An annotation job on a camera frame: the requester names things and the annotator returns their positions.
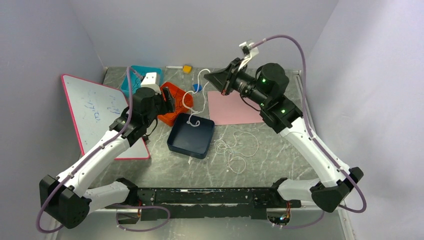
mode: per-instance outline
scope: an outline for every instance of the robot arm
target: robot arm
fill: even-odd
[[[309,137],[302,111],[284,96],[289,79],[280,65],[267,63],[258,68],[254,77],[245,73],[247,62],[258,54],[256,48],[249,48],[251,45],[246,42],[240,45],[245,54],[244,59],[236,58],[226,68],[205,74],[204,78],[224,96],[236,90],[242,98],[257,103],[264,122],[292,143],[316,171],[317,179],[283,181],[278,187],[281,197],[286,201],[311,201],[331,213],[354,188],[341,169],[355,183],[364,174],[358,167],[351,168],[342,162],[314,132],[314,139]],[[314,141],[320,143],[340,168],[330,161]]]
[[[116,203],[127,205],[137,203],[138,187],[125,178],[119,178],[106,186],[88,189],[94,179],[117,156],[125,152],[140,138],[147,138],[147,128],[153,121],[157,121],[158,115],[171,113],[175,110],[174,99],[169,90],[164,88],[162,94],[160,88],[155,84],[137,89],[132,96],[132,101],[131,120],[127,128],[115,140],[109,142],[124,128],[128,120],[128,107],[110,125],[109,130],[100,141],[81,159],[57,177],[46,175],[40,181],[40,200],[43,204],[52,194],[52,191],[59,184],[63,184],[62,181],[70,177],[54,194],[45,208],[47,213],[68,229],[79,225],[88,214],[97,209]],[[81,163],[85,164],[72,174]]]

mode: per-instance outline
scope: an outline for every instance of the whiteboard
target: whiteboard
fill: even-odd
[[[79,147],[84,155],[100,141],[109,126],[121,115],[121,111],[128,107],[128,103],[120,90],[75,76],[63,74],[62,84]],[[148,158],[149,151],[140,138],[115,160]]]

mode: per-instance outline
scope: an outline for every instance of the dark blue box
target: dark blue box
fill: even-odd
[[[195,125],[197,121],[200,121],[200,125],[194,127],[187,124],[189,116],[187,113],[180,113],[176,117],[166,143],[169,150],[173,152],[204,159],[214,135],[215,122],[193,115],[191,123]]]

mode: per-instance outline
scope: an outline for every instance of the white clip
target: white clip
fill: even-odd
[[[247,41],[245,41],[242,44],[240,44],[239,47],[241,47],[241,48],[244,47],[244,46],[250,47],[253,44],[254,44],[253,42],[247,42]],[[244,56],[243,60],[240,63],[240,66],[238,66],[238,71],[240,71],[242,68],[244,68],[248,64],[248,62],[250,60],[252,60],[252,58],[254,56],[258,55],[258,54],[259,54],[259,50],[258,50],[257,47],[250,49],[249,50],[249,54],[246,55],[246,56]]]

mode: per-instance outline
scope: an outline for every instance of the orange tray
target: orange tray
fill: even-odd
[[[174,84],[170,82],[165,82],[161,87],[160,90],[163,88],[169,88],[169,92],[171,93],[171,96],[175,99],[175,111],[171,113],[167,113],[165,115],[159,115],[157,118],[167,124],[168,126],[173,126],[175,123],[175,120],[177,119],[178,114],[186,113],[188,111],[187,108],[183,105],[183,96],[186,93],[181,88],[175,86]],[[186,106],[192,108],[193,107],[193,96],[190,94],[187,94],[184,99],[184,103]]]

